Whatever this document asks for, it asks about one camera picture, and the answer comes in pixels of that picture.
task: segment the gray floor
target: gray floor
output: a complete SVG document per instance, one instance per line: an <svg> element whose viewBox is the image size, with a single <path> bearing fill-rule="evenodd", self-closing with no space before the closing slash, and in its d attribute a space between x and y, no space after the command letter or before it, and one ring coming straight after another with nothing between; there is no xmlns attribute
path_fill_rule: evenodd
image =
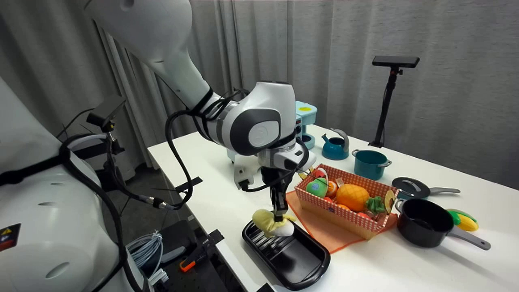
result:
<svg viewBox="0 0 519 292"><path fill-rule="evenodd" d="M160 171L139 169L136 176L129 182L126 182L126 186L133 194L157 197L163 202L172 202L172 197L176 197L175 200L178 200L178 195L172 195L170 192L160 190L172 189L172 186L167 182ZM134 200L129 200L124 207L128 197L121 192L108 192L108 197L112 199L115 208L121 212L120 221L123 228L124 244L154 231L160 231L181 220L193 220L188 208L181 208L180 212L163 212L154 210ZM107 212L103 212L103 218L107 223L108 234L113 238L113 228Z"/></svg>

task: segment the black tray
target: black tray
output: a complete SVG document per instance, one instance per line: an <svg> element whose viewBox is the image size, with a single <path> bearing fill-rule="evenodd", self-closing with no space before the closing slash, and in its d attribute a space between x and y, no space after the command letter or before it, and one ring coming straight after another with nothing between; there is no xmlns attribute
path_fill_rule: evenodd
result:
<svg viewBox="0 0 519 292"><path fill-rule="evenodd" d="M277 280L292 291L314 285L327 270L329 252L293 225L292 238L272 239L248 223L241 233L243 241L267 263Z"/></svg>

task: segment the table surface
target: table surface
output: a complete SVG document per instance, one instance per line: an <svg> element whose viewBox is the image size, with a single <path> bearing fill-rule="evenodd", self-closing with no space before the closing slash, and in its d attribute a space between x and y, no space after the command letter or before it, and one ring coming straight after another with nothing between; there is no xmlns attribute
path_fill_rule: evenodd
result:
<svg viewBox="0 0 519 292"><path fill-rule="evenodd" d="M319 156L322 134L334 137L321 127L308 127L316 139L317 165L327 165L353 173L353 160L329 161ZM369 150L366 142L348 139L352 150ZM270 283L275 291L285 291L274 285L269 272L257 268L254 259L244 250L241 229L249 223L256 210L270 210L267 190L244 194L233 186L233 166L222 147L191 134L175 140L175 147L191 177L201 177L194 187L189 210L207 231L219 229L225 238L220 252L230 267L253 291ZM381 184L390 186L395 177L413 177L428 187L454 187L459 197L429 197L428 200L447 210L462 210L472 215L480 229L475 236L491 244L489 252L472 247L467 242L446 239L441 247L418 249L407 244L395 229L373 238L368 242L353 244L330 257L327 273L306 291L519 291L519 225L514 218L519 192L473 176L467 176L438 165L431 165L387 148L377 150L392 163ZM149 148L149 153L173 186L184 182L183 173L170 153L167 143ZM254 158L236 158L240 166L254 166ZM288 190L300 182L295 176Z"/></svg>

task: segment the pan handle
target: pan handle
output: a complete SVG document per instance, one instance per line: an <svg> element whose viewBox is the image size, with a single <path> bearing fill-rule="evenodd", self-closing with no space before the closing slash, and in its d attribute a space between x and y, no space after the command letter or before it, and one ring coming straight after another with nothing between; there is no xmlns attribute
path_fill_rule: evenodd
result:
<svg viewBox="0 0 519 292"><path fill-rule="evenodd" d="M489 250L489 242L476 238L476 236L472 236L468 233L463 233L460 231L457 226L454 226L454 229L447 234L449 238L457 238L457 239L462 239L462 241L467 241L470 242L472 246L481 249L481 250Z"/></svg>
<svg viewBox="0 0 519 292"><path fill-rule="evenodd" d="M438 194L454 195L454 194L460 194L460 190L457 190L457 189L439 189L439 187L434 187L434 189L429 189L429 194L431 194L431 195L438 195Z"/></svg>

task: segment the orange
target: orange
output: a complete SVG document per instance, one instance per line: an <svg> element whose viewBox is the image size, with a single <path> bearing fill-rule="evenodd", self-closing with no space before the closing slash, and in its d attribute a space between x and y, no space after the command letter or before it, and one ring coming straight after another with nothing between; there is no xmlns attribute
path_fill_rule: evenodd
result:
<svg viewBox="0 0 519 292"><path fill-rule="evenodd" d="M369 199L369 194L358 186L342 186L337 192L335 192L335 202L339 205L343 205L347 208L350 208L355 213L361 213L365 212L365 205Z"/></svg>

